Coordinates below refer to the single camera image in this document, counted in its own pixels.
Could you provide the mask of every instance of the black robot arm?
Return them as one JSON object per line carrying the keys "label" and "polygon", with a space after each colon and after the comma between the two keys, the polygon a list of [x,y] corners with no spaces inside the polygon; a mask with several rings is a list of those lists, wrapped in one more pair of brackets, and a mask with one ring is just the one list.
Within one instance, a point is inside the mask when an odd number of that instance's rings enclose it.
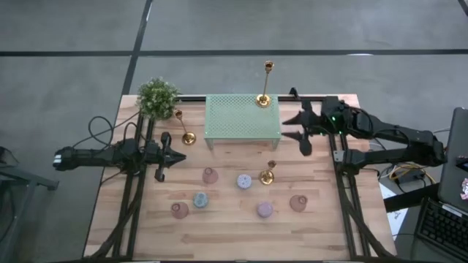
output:
{"label": "black robot arm", "polygon": [[102,150],[65,147],[56,151],[53,166],[58,171],[77,167],[118,167],[122,172],[136,175],[143,164],[158,164],[154,177],[159,182],[164,182],[164,168],[186,158],[184,154],[170,148],[171,142],[170,134],[165,131],[161,135],[162,148],[152,140],[141,150],[135,139],[125,139]]}
{"label": "black robot arm", "polygon": [[358,174],[368,164],[399,163],[413,161],[423,166],[439,166],[446,162],[444,147],[430,131],[418,131],[391,123],[384,123],[365,110],[351,107],[337,96],[326,96],[320,115],[312,111],[311,101],[301,100],[302,109],[286,125],[300,124],[303,133],[283,133],[299,141],[303,155],[312,153],[309,136],[316,134],[349,134],[358,139],[381,138],[407,144],[406,148],[379,150],[363,153],[359,150],[338,150],[333,153],[339,169],[349,174]]}

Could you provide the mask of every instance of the wooden tabletop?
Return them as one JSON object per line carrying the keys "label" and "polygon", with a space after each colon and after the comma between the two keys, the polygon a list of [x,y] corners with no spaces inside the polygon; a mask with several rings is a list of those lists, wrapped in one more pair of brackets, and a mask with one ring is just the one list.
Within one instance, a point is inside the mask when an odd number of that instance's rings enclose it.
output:
{"label": "wooden tabletop", "polygon": [[[339,95],[346,103],[358,107],[355,94]],[[123,96],[116,123],[137,112],[136,96]],[[134,259],[150,260],[321,260],[348,259],[336,177],[327,137],[314,136],[311,156],[302,156],[298,143],[283,137],[272,151],[271,142],[216,141],[210,151],[203,139],[205,103],[182,102],[177,106],[184,113],[184,123],[197,135],[197,142],[182,144],[184,133],[180,122],[171,118],[160,121],[154,129],[159,141],[162,132],[170,132],[172,148],[187,155],[165,170],[166,179],[154,179],[156,166],[148,167],[140,211]],[[300,102],[281,102],[281,121],[300,110]],[[316,113],[320,103],[313,104]],[[282,126],[282,131],[300,130],[299,126]],[[129,129],[129,136],[135,132]],[[116,129],[114,142],[122,140],[123,126]],[[348,137],[350,148],[368,150],[369,143]],[[264,186],[258,173],[274,160],[275,181]],[[202,173],[212,167],[219,173],[215,184],[206,185]],[[103,179],[118,170],[105,169]],[[240,174],[252,176],[252,187],[240,190],[236,179]],[[395,246],[375,172],[363,170],[356,178],[364,220],[376,238],[391,253]],[[100,189],[86,244],[85,255],[92,254],[110,234],[118,220],[125,175],[106,182]],[[209,204],[197,209],[192,204],[195,193],[204,191]],[[306,195],[305,211],[297,213],[289,206],[290,197]],[[258,202],[273,203],[273,215],[260,218]],[[190,212],[184,219],[171,216],[174,202],[185,202]],[[356,248],[358,232],[353,225]],[[122,252],[127,247],[124,235]]]}

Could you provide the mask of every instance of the brass candlestick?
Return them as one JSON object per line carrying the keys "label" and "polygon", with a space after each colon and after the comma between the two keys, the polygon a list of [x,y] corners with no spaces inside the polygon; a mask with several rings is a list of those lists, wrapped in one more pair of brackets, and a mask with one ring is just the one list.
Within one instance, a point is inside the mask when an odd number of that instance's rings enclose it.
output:
{"label": "brass candlestick", "polygon": [[270,74],[270,71],[273,69],[274,65],[275,64],[273,64],[272,61],[265,62],[266,77],[265,86],[263,87],[263,94],[259,94],[255,99],[255,103],[257,103],[258,107],[268,107],[271,104],[271,98],[266,94],[266,86],[268,84],[268,75]]}
{"label": "brass candlestick", "polygon": [[175,110],[174,111],[174,116],[181,121],[182,123],[182,127],[184,128],[184,135],[182,136],[182,142],[185,144],[185,145],[192,145],[195,143],[195,141],[197,140],[197,137],[195,136],[195,134],[193,132],[190,132],[185,129],[185,125],[184,125],[184,122],[182,121],[182,111],[181,110]]}
{"label": "brass candlestick", "polygon": [[273,172],[271,171],[275,166],[275,161],[268,162],[268,169],[263,170],[258,175],[258,179],[261,183],[263,183],[264,185],[270,185],[275,180],[275,174],[273,174]]}

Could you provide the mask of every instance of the green mesh shelf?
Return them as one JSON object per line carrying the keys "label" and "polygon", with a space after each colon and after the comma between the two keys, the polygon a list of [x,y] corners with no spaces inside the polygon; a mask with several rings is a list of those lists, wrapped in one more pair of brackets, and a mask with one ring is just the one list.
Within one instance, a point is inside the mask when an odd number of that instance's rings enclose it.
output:
{"label": "green mesh shelf", "polygon": [[273,140],[281,138],[278,96],[270,95],[269,107],[255,104],[257,94],[219,94],[206,96],[205,139],[210,148],[213,140]]}

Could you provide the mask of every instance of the concrete floor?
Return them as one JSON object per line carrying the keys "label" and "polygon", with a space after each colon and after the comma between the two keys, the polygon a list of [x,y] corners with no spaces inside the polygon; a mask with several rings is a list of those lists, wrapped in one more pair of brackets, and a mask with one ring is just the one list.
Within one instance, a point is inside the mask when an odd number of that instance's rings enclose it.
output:
{"label": "concrete floor", "polygon": [[[0,51],[132,50],[144,5],[2,0]],[[154,0],[142,50],[468,48],[466,26],[455,0]],[[454,107],[468,107],[468,56],[148,57],[138,59],[130,93],[158,76],[185,94],[255,93],[268,59],[276,65],[270,92],[357,93],[364,109],[390,123],[445,128]],[[0,57],[0,145],[20,167],[60,180],[56,192],[34,196],[18,261],[81,256],[102,169],[56,172],[51,157],[87,137],[93,116],[115,119],[129,60]],[[429,172],[439,180],[440,169]],[[410,212],[403,232],[412,232]],[[410,244],[397,239],[402,256]],[[416,259],[436,259],[421,244],[416,251]]]}

